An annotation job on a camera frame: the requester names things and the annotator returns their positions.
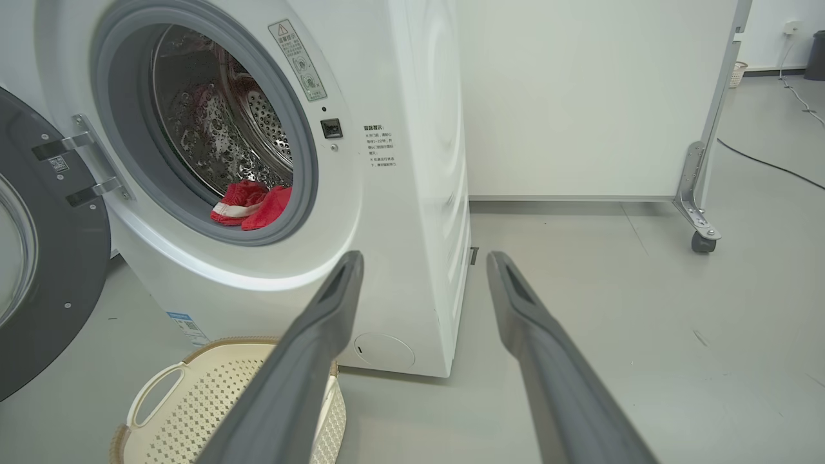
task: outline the washing machine door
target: washing machine door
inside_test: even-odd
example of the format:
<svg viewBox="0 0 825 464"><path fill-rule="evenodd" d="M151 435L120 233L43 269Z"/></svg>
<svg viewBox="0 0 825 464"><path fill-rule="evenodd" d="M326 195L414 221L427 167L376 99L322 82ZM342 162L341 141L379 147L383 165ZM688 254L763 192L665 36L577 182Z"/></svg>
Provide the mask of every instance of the washing machine door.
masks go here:
<svg viewBox="0 0 825 464"><path fill-rule="evenodd" d="M94 178L74 150L44 156L62 139L0 89L0 401L71 343L106 279L109 220Z"/></svg>

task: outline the red cloth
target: red cloth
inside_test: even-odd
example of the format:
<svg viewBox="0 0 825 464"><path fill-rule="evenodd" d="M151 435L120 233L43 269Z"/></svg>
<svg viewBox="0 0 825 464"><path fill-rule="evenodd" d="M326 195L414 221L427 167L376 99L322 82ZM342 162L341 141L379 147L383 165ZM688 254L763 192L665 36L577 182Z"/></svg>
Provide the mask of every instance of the red cloth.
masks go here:
<svg viewBox="0 0 825 464"><path fill-rule="evenodd" d="M241 225L243 220L258 211L268 191L264 184L247 179L231 184L224 199L212 209L210 217L223 225Z"/></svg>
<svg viewBox="0 0 825 464"><path fill-rule="evenodd" d="M283 188L280 185L266 194L261 207L241 223L243 230L255 230L266 227L275 222L290 202L292 187Z"/></svg>

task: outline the caster wheel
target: caster wheel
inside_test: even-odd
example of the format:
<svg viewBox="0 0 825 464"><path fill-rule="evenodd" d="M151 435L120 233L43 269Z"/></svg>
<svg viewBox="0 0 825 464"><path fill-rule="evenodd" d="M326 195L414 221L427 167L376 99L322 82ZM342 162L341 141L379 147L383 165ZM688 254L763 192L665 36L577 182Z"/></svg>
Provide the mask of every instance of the caster wheel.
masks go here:
<svg viewBox="0 0 825 464"><path fill-rule="evenodd" d="M716 240L708 240L702 237L699 232L694 232L691 248L697 253L710 253L716 249Z"/></svg>

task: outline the laundry basket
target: laundry basket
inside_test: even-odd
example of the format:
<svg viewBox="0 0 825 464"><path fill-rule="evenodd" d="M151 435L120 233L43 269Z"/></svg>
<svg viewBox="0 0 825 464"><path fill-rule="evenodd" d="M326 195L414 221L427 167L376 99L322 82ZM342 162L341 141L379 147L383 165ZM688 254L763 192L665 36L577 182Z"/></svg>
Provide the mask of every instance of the laundry basket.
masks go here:
<svg viewBox="0 0 825 464"><path fill-rule="evenodd" d="M742 81L742 77L745 75L745 69L747 68L747 63L743 63L742 61L737 61L733 64L733 74L730 75L730 85L729 88L737 88L739 87L739 83Z"/></svg>
<svg viewBox="0 0 825 464"><path fill-rule="evenodd" d="M268 337L217 340L158 372L134 398L126 424L118 426L110 464L190 464L276 345ZM164 377L180 372L171 390L138 423L140 406ZM315 429L312 464L333 464L341 448L347 411L333 363Z"/></svg>

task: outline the metal stand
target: metal stand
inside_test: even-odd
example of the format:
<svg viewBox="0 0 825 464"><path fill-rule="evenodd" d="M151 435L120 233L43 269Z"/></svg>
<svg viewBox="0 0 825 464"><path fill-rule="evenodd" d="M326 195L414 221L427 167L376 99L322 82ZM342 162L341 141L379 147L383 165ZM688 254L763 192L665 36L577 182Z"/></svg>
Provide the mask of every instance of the metal stand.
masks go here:
<svg viewBox="0 0 825 464"><path fill-rule="evenodd" d="M696 206L695 189L699 182L699 175L705 164L707 149L704 142L694 142L687 149L685 168L681 172L679 191L673 205L678 209L691 225L696 229L691 241L691 248L697 253L710 253L716 249L716 240L722 235L710 225L705 218L705 210Z"/></svg>
<svg viewBox="0 0 825 464"><path fill-rule="evenodd" d="M716 241L722 235L705 218L705 210L699 209L696 205L695 193L700 190L700 182L705 179L705 160L711 144L716 140L716 128L719 125L719 117L722 115L722 104L724 96L728 92L728 83L733 73L733 65L739 55L741 42L733 40L734 34L745 31L747 15L751 11L752 0L739 0L736 6L736 13L733 16L728 38L728 48L725 50L722 68L719 71L719 78L716 81L716 91L714 99L710 105L708 119L705 128L702 130L702 140L694 142L687 148L685 157L685 167L682 169L679 179L679 189L673 199L673 205L690 221L696 232L693 234L691 248L697 253L710 253L716 249Z"/></svg>

